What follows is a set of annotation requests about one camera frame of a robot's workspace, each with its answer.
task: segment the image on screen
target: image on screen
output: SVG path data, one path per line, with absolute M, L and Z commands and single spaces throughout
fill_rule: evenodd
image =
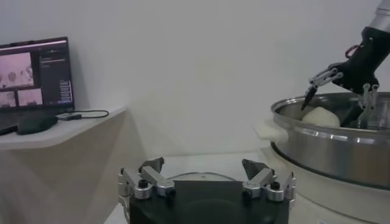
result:
M 16 107 L 15 93 L 14 92 L 1 92 L 0 93 L 0 108 Z
M 19 106 L 42 105 L 41 89 L 27 89 L 18 91 Z
M 30 53 L 0 56 L 0 89 L 34 86 Z

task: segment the black cable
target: black cable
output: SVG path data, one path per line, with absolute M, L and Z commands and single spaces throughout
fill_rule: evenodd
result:
M 100 115 L 100 116 L 92 116 L 92 117 L 82 116 L 81 119 L 103 118 L 103 117 L 107 117 L 108 115 L 110 115 L 110 112 L 108 112 L 107 110 L 74 110 L 72 112 L 69 112 L 69 114 L 72 114 L 72 113 L 94 113 L 94 112 L 105 113 L 105 114 Z

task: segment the stainless steel pot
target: stainless steel pot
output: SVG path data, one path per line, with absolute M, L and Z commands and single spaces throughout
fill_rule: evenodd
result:
M 357 101 L 355 94 L 334 93 L 316 96 L 305 111 L 300 110 L 303 97 L 273 104 L 273 120 L 288 137 L 272 147 L 284 159 L 320 175 L 390 190 L 390 93 L 379 94 L 369 130 L 301 121 L 315 107 L 324 107 L 342 120 Z

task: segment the pot rim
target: pot rim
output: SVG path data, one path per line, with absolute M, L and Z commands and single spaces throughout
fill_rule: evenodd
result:
M 355 94 L 353 93 L 327 93 L 327 94 L 318 94 L 315 96 L 315 98 L 337 96 L 337 95 L 343 95 L 343 96 L 351 95 L 351 97 L 355 96 Z M 390 97 L 390 92 L 380 92 L 378 96 L 381 95 Z M 348 136 L 350 137 L 354 136 L 356 138 L 360 138 L 362 136 L 369 137 L 369 138 L 378 138 L 383 136 L 389 138 L 390 136 L 390 130 L 363 130 L 363 129 L 356 129 L 356 128 L 342 128 L 342 127 L 336 128 L 336 127 L 318 126 L 318 125 L 298 121 L 290 117 L 282 116 L 276 112 L 282 106 L 303 102 L 304 99 L 305 99 L 304 96 L 297 96 L 289 99 L 279 100 L 278 102 L 273 103 L 271 106 L 271 112 L 274 115 L 274 121 L 277 124 L 283 122 L 283 123 L 287 123 L 288 125 L 292 125 L 296 131 L 306 132 L 306 134 L 310 134 L 310 132 L 314 132 L 313 133 L 314 135 L 318 135 L 315 134 L 315 132 L 324 133 L 324 134 L 332 133 L 331 134 L 332 136 L 329 136 L 330 138 L 334 138 L 335 134 L 339 135 L 342 138 Z

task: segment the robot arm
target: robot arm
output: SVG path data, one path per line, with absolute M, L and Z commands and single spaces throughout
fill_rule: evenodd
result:
M 390 0 L 382 0 L 376 11 L 376 17 L 362 31 L 361 44 L 346 52 L 347 61 L 330 65 L 309 80 L 310 87 L 302 105 L 304 109 L 314 97 L 317 89 L 329 82 L 353 93 L 362 95 L 360 111 L 354 111 L 346 120 L 357 119 L 364 110 L 373 110 L 379 82 L 375 70 L 390 53 Z

